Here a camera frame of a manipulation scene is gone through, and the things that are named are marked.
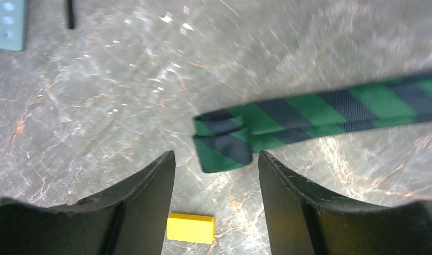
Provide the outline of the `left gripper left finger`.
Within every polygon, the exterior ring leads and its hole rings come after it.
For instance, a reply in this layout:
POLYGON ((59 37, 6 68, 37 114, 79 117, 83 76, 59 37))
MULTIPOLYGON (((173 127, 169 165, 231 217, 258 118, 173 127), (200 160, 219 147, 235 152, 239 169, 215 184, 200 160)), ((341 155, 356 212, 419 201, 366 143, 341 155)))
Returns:
POLYGON ((0 254, 160 254, 175 179, 168 151, 72 205, 0 197, 0 254))

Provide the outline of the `green navy striped tie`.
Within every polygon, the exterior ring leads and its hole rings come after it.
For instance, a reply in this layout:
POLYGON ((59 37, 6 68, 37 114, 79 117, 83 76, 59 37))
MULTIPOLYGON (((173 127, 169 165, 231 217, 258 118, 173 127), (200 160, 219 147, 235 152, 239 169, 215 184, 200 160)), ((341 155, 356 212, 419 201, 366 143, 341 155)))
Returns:
POLYGON ((257 101, 194 117, 204 173, 249 165, 253 154, 330 135, 432 121, 432 71, 340 90, 257 101))

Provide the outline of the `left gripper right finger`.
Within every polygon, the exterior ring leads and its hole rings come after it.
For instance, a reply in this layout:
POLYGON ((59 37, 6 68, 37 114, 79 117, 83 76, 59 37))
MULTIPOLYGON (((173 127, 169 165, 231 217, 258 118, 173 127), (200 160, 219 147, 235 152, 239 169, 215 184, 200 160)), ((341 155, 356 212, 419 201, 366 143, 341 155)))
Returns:
POLYGON ((432 254, 432 200, 396 207, 362 202, 258 159, 272 254, 432 254))

